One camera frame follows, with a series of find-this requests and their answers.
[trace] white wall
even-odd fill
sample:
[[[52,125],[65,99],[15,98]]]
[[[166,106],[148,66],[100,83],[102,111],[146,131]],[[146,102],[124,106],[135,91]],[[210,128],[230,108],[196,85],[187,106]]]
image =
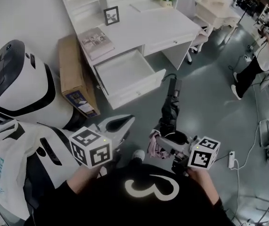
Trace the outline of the white wall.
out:
[[[57,73],[57,41],[73,32],[62,0],[0,0],[0,48],[21,40]]]

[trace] pink cloth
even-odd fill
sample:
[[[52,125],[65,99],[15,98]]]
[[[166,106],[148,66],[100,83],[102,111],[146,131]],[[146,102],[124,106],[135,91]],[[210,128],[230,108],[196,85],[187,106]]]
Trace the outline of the pink cloth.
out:
[[[166,159],[166,158],[169,158],[171,154],[163,150],[162,147],[158,145],[156,141],[156,137],[160,137],[160,136],[161,134],[157,130],[153,130],[151,132],[149,136],[150,142],[149,142],[149,147],[148,147],[148,154],[150,155],[150,157]]]

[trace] white sneaker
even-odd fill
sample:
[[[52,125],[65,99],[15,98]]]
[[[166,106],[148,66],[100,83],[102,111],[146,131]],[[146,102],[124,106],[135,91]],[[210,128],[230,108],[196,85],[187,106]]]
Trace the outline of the white sneaker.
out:
[[[241,100],[241,98],[238,96],[237,91],[236,91],[236,85],[231,85],[230,87],[232,89],[232,92],[234,95],[237,97],[238,100]]]
[[[236,82],[238,83],[238,79],[237,79],[237,73],[236,73],[236,72],[234,72],[234,73],[233,73],[233,76],[234,76],[234,79],[236,80]]]
[[[145,152],[143,150],[136,150],[132,155],[132,159],[137,158],[137,157],[140,158],[142,161],[144,161]]]

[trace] person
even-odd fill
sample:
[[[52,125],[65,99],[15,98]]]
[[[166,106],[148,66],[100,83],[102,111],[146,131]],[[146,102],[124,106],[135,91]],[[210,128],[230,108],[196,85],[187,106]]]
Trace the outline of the person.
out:
[[[181,225],[233,226],[205,170],[179,176],[143,164],[137,150],[129,165],[95,179],[97,169],[78,168],[59,188],[45,195],[25,226]]]
[[[257,74],[269,71],[269,34],[266,30],[263,34],[267,42],[256,51],[251,63],[241,73],[233,73],[235,85],[231,85],[231,90],[238,100],[242,99]]]

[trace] cardboard box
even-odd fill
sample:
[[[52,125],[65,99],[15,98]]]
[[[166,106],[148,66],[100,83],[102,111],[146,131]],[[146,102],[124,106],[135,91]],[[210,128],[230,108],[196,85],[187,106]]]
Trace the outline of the cardboard box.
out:
[[[58,41],[62,95],[87,118],[100,115],[90,73],[75,35]]]

